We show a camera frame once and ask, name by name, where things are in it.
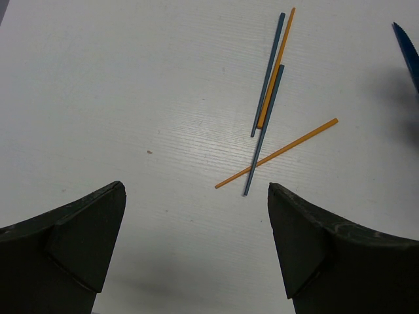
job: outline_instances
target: gray chopstick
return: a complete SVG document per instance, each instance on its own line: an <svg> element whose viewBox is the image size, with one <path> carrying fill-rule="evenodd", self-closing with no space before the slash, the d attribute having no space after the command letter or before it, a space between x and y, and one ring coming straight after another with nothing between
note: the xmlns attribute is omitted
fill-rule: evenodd
<svg viewBox="0 0 419 314"><path fill-rule="evenodd" d="M282 73L283 73L283 69L284 68L285 67L281 64L280 65L280 71L278 72L278 76L276 77L276 81L275 81L275 86L274 86L274 90L273 90L273 93L272 93L272 97L270 98L270 101L269 101L268 112L266 113L266 118L264 120L264 124L263 124L263 128L262 128L261 136L260 136L260 138L259 138L259 140L257 142L257 147L256 147L255 155L254 155L253 161L251 163L251 169L250 169L249 177L247 178L246 188L244 189L244 195L245 196L249 193L251 180L253 178L253 174L254 174L255 169L256 169L256 163L257 163L257 160L259 159L259 154L261 153L261 148L262 148L262 143L263 143L264 135L266 133L266 130L268 129L268 123L269 123L270 114L272 113L272 108L274 108L275 98L276 98L276 94L278 93L278 88L280 86L280 82L281 82Z"/></svg>
<svg viewBox="0 0 419 314"><path fill-rule="evenodd" d="M259 115L261 114L261 110L262 110L262 106L263 106L264 95L266 94L266 89L268 88L270 72L272 70L272 66L274 65L276 50L278 49L278 43L280 41L281 31L282 31L282 26L283 26L283 21L284 20L285 20L285 13L281 13L280 19L278 20L278 26L276 28L274 44L272 45L272 51L271 51L270 57L269 57L268 68L266 69L266 74L264 76L264 82L263 82L261 97L259 98L259 104L258 104L257 110L256 110L255 121L254 121L253 127L251 129L251 135L250 135L251 137L255 136L257 121L259 120Z"/></svg>

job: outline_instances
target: table surface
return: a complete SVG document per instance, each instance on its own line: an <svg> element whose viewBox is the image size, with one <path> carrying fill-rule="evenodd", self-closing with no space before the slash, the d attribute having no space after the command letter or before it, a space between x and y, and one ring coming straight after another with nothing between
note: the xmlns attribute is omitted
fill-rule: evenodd
<svg viewBox="0 0 419 314"><path fill-rule="evenodd" d="M280 12L297 11L264 157L249 134ZM294 313L266 196L281 183L419 239L419 106L392 29L417 0L13 0L0 27L1 226L114 180L128 203L94 310Z"/></svg>

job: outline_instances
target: orange chopstick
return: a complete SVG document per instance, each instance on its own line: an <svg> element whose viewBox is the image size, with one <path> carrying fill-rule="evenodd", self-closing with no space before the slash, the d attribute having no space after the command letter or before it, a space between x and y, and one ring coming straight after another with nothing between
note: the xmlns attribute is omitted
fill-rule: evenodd
<svg viewBox="0 0 419 314"><path fill-rule="evenodd" d="M256 164L256 167L259 167L260 165L263 165L265 162L268 162L271 159L274 159L275 157L279 156L280 154L283 154L287 150L290 150L293 147L296 147L297 145L301 144L302 142L307 141L308 139L311 139L313 136L316 136L317 134L327 130L331 126L334 126L336 123L338 123L339 120L334 118L333 120L330 120L328 123L325 123L324 125L318 127L317 129L311 131L310 133L307 133L306 135L300 137L299 139L293 141L292 143L288 144L285 147L282 147L280 150L277 150L273 154L263 158L262 160L259 160ZM232 177L229 177L227 180L224 180L223 182L217 184L215 188L221 188L222 186L226 185L227 183L233 181L234 179L237 179L238 177L241 177L245 173L249 172L251 167L247 167L244 170L241 170L241 172L236 173Z"/></svg>
<svg viewBox="0 0 419 314"><path fill-rule="evenodd" d="M283 34L283 39L282 39L282 43L281 43L281 46L280 46L280 51L278 52L278 57L276 58L274 71L272 72L272 76L270 77L268 90L266 91L266 95L265 95L264 101L263 101L262 110L261 110L261 113L259 115L259 121L257 123L257 128L258 129L261 129L263 127L263 124L264 124L264 119L266 117L266 112L268 110L269 101L270 101L270 98L272 97L272 92L274 90L276 77L278 76L278 71L280 70L281 59L282 59L282 56L283 56L283 51L285 50L285 44L287 43L289 30L291 29L291 24L293 23L294 13L295 13L295 8L293 8L291 10L291 14L289 15L287 27L285 29L285 33Z"/></svg>

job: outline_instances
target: tabletop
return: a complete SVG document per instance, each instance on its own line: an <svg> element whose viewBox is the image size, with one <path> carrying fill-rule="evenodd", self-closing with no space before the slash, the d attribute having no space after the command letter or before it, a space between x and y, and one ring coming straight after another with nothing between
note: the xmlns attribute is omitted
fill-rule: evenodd
<svg viewBox="0 0 419 314"><path fill-rule="evenodd" d="M296 7L261 157L246 176L278 16ZM0 223L121 180L127 206L94 311L294 313L269 182L419 239L419 104L395 38L417 0L12 0L0 27Z"/></svg>

